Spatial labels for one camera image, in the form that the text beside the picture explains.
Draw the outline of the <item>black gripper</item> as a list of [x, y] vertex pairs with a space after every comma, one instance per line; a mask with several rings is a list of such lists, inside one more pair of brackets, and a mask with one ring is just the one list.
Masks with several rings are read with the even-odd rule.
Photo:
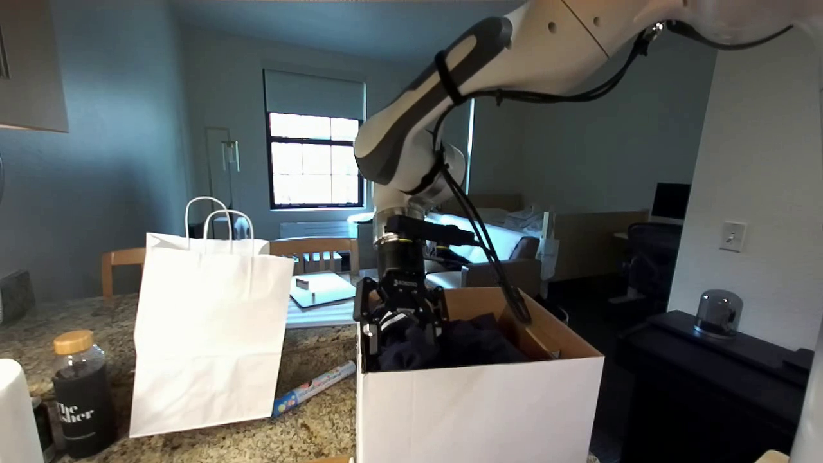
[[420, 309], [423, 298], [423, 257], [414, 243], [378, 248], [378, 289], [391, 309]]

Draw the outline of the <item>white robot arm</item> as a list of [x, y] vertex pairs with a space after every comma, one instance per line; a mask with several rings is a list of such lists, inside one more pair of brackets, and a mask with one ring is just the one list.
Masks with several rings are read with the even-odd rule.
[[378, 275], [358, 287], [355, 463], [585, 463], [605, 355], [506, 280], [423, 284], [426, 212], [457, 194], [439, 125], [481, 96], [585, 104], [588, 78], [666, 26], [749, 49], [821, 22], [821, 0], [528, 0], [479, 22], [355, 140], [375, 186]]

